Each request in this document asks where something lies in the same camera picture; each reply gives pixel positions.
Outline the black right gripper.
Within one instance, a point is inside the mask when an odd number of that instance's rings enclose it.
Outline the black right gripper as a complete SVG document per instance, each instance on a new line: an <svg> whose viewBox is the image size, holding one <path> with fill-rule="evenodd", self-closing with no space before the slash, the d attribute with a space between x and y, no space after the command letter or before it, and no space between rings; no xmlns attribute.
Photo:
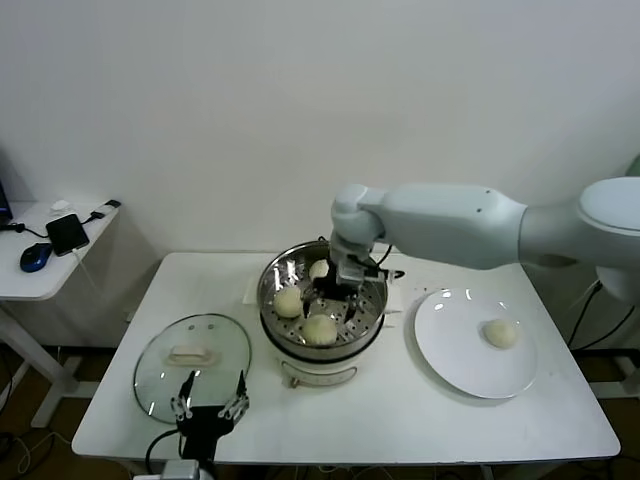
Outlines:
<svg viewBox="0 0 640 480"><path fill-rule="evenodd" d="M327 259L314 262L310 267L310 279L313 289L301 293L302 317L307 318L311 304L316 301L316 292L322 298L347 301L344 323L350 322L360 311L360 301L356 298L359 290L351 284L339 284L336 266Z"/></svg>

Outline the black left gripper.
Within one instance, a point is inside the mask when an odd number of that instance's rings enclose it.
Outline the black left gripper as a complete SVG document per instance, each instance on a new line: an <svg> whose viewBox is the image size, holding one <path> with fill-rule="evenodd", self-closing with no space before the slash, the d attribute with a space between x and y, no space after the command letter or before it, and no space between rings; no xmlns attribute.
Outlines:
<svg viewBox="0 0 640 480"><path fill-rule="evenodd" d="M213 460L219 439L234 429L228 418L242 418L249 408L245 374L239 374L234 396L222 406L200 406L190 410L190 398L196 371L192 370L179 392L171 398L171 409L177 428L184 438L181 458L186 460Z"/></svg>

